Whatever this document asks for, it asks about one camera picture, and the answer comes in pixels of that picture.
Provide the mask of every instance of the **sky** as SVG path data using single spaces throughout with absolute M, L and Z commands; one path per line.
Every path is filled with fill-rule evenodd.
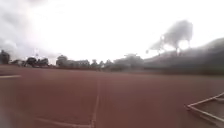
M 149 58 L 155 52 L 146 54 L 148 47 L 183 19 L 194 26 L 191 47 L 224 36 L 222 0 L 0 0 L 0 5 L 6 13 L 0 48 L 23 57 Z

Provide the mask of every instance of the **overexposed sky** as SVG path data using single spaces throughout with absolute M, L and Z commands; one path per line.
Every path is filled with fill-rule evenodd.
M 173 23 L 194 25 L 192 47 L 224 36 L 222 0 L 48 0 L 30 8 L 32 36 L 71 59 L 143 58 Z

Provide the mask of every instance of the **ground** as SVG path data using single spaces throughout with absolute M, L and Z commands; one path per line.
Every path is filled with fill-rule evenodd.
M 0 67 L 4 128 L 215 128 L 186 105 L 224 92 L 223 77 Z

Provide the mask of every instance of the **red track surface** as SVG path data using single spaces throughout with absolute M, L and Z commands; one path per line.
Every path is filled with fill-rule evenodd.
M 186 105 L 224 91 L 222 77 L 135 75 L 0 67 L 21 78 L 0 79 L 0 127 L 213 128 Z

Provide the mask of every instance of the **cloud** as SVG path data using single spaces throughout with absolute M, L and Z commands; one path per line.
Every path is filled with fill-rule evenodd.
M 0 0 L 0 49 L 9 52 L 13 59 L 32 56 L 35 49 L 42 56 L 53 56 L 38 47 L 27 16 L 31 6 L 43 1 Z

